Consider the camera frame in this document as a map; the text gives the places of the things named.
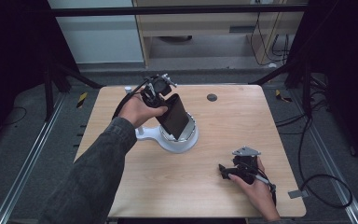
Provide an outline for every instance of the table top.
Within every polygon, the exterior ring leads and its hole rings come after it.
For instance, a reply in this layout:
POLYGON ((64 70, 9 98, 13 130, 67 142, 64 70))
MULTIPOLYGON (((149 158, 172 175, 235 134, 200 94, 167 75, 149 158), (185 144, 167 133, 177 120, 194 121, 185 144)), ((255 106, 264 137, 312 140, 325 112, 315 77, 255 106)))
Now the table top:
MULTIPOLYGON (((197 144, 174 154, 155 141, 138 141, 126 156, 110 217, 259 217, 241 189, 218 170, 219 163, 233 167, 231 153, 243 146, 261 152, 266 175, 277 186, 281 216, 305 215, 302 199, 287 193, 298 186, 261 87, 179 85, 175 92, 197 123, 197 144), (210 93, 216 101, 207 99, 210 93)), ((107 127, 124 95, 124 86, 100 90, 77 158, 107 127)), ((144 126, 157 125, 151 119, 144 126)))

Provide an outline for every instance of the human hand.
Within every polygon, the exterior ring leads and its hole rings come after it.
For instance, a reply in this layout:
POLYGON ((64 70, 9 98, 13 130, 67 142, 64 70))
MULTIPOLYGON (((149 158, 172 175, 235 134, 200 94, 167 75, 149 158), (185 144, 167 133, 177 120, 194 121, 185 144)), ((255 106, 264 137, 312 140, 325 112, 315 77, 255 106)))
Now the human hand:
MULTIPOLYGON (((257 157, 257 166, 264 172, 264 166, 259 157, 257 157)), ((272 200, 268 185, 258 179, 255 179, 255 182, 249 185, 236 175, 228 176, 234 183, 240 186, 243 192, 248 196, 251 204, 260 212, 266 221, 281 219, 272 200)))
POLYGON ((123 105, 118 116, 129 121, 134 128, 139 128, 153 117, 158 117, 167 112, 167 106, 153 108, 147 106, 139 93, 135 93, 130 100, 123 105))

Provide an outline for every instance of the human arm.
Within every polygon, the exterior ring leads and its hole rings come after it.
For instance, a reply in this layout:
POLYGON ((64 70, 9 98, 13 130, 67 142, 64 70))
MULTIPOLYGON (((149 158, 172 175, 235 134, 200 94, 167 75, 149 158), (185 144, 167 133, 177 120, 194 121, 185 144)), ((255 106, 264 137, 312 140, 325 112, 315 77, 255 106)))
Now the human arm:
MULTIPOLYGON (((263 163, 260 158, 257 157, 257 166, 261 171, 265 171, 263 163)), ((257 209, 261 216, 268 223, 287 223, 289 220, 281 220, 278 210, 272 200, 269 186, 262 181, 255 179, 252 185, 247 184, 240 177, 236 175, 229 175, 230 179, 236 183, 243 192, 248 196, 251 204, 257 209)))
POLYGON ((136 142, 134 128, 162 115, 135 94, 122 107, 45 204, 40 223, 104 223, 118 189, 125 155, 136 142))

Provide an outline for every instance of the wall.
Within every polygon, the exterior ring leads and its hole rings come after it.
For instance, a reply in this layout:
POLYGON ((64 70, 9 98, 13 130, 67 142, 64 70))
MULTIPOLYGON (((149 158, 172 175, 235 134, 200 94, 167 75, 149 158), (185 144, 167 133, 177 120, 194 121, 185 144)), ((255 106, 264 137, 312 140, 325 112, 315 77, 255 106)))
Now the wall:
MULTIPOLYGON (((48 2, 52 8, 132 7, 131 0, 48 2)), ((87 64, 144 62, 134 16, 60 17, 57 21, 80 69, 87 64)))

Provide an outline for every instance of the white base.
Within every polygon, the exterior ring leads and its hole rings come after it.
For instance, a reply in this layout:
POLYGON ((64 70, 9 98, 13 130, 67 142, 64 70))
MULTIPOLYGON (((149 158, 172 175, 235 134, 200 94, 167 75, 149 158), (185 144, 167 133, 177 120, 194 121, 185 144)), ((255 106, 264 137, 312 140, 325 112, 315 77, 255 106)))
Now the white base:
POLYGON ((167 151, 184 153, 196 145, 199 139, 199 129, 196 121, 189 114, 187 115, 189 116, 189 122, 179 140, 174 139, 172 135, 168 135, 160 125, 154 128, 141 127, 136 130, 136 137, 140 141, 155 140, 167 151))

